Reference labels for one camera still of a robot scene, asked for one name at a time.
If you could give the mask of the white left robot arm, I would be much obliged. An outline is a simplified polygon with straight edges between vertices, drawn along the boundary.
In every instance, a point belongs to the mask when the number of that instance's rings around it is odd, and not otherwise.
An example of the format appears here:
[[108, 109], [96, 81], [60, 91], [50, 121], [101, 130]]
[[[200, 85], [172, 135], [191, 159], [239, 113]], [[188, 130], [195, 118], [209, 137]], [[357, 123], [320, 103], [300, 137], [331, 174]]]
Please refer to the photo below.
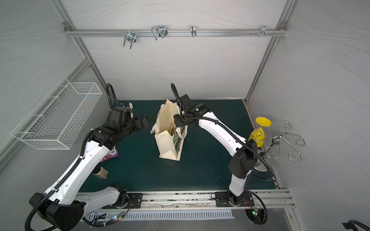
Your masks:
[[33, 217], [38, 214], [52, 226], [49, 231], [70, 231], [86, 215], [106, 206], [124, 208], [130, 199], [125, 187], [114, 185], [87, 196], [78, 196], [86, 179], [100, 161], [124, 137], [148, 126], [145, 115], [135, 116], [130, 102], [119, 103], [111, 84], [106, 84], [110, 117], [85, 136], [79, 155], [62, 176], [44, 193], [35, 193], [29, 200], [32, 210], [24, 229], [31, 231]]

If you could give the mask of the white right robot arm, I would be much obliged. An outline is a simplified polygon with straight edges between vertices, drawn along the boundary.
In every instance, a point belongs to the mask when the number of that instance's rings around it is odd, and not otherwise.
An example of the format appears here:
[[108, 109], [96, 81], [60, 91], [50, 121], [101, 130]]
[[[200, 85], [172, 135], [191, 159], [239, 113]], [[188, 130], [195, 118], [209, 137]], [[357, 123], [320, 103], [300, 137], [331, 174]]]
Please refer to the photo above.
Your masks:
[[[174, 83], [171, 83], [171, 90], [179, 106], [179, 114], [173, 116], [175, 125], [178, 127], [193, 124], [199, 126], [219, 141], [232, 156], [228, 164], [232, 178], [227, 191], [227, 198], [232, 206], [238, 207], [241, 205], [245, 194], [248, 192], [248, 184], [251, 178], [266, 182], [272, 180], [272, 168], [257, 152], [258, 145], [255, 140], [247, 140], [237, 135], [204, 104], [195, 105], [186, 94], [179, 96]], [[268, 178], [252, 175], [252, 169], [257, 162], [266, 167], [269, 173]]]

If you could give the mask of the cream canvas tote bag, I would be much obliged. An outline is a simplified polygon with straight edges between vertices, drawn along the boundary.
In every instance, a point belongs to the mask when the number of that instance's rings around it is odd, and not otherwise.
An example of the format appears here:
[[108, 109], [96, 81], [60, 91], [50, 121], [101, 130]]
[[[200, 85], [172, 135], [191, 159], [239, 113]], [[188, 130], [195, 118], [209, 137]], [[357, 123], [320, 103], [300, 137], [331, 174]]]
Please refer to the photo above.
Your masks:
[[170, 100], [161, 105], [156, 123], [151, 129], [155, 135], [160, 158], [179, 161], [188, 126], [177, 126], [174, 116], [179, 115], [179, 107]]

